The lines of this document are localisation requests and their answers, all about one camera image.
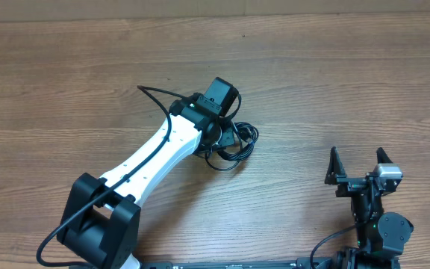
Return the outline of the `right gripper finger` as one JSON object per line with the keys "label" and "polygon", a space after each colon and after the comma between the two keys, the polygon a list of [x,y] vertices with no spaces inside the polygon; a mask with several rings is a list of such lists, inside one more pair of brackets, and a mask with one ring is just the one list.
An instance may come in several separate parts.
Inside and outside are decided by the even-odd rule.
{"label": "right gripper finger", "polygon": [[378,164],[392,164],[393,163],[382,147],[379,147],[376,150],[376,157],[377,157],[377,163]]}
{"label": "right gripper finger", "polygon": [[330,150],[330,161],[325,176],[325,183],[327,185],[338,185],[346,178],[346,172],[340,160],[337,147],[333,146]]}

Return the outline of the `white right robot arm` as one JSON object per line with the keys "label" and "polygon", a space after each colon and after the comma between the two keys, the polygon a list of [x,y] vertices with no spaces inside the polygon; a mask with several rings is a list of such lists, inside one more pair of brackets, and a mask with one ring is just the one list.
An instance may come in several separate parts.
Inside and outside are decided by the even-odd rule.
{"label": "white right robot arm", "polygon": [[337,186],[337,197],[351,200],[354,225],[334,235],[354,230],[356,247],[344,247],[331,263],[332,268],[399,268],[399,257],[409,241],[414,225],[402,215],[386,212],[382,197],[396,191],[403,172],[382,148],[376,150],[377,165],[363,177],[347,176],[336,147],[330,151],[325,176],[327,185]]}

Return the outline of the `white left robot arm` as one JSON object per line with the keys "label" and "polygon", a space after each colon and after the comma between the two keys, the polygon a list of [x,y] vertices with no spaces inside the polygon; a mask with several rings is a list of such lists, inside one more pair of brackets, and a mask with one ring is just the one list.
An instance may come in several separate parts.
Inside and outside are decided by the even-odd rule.
{"label": "white left robot arm", "polygon": [[80,257],[69,268],[137,268],[140,212],[150,193],[188,155],[234,144],[238,90],[215,78],[205,93],[179,96],[165,121],[132,156],[100,177],[83,173],[72,185],[56,239]]}

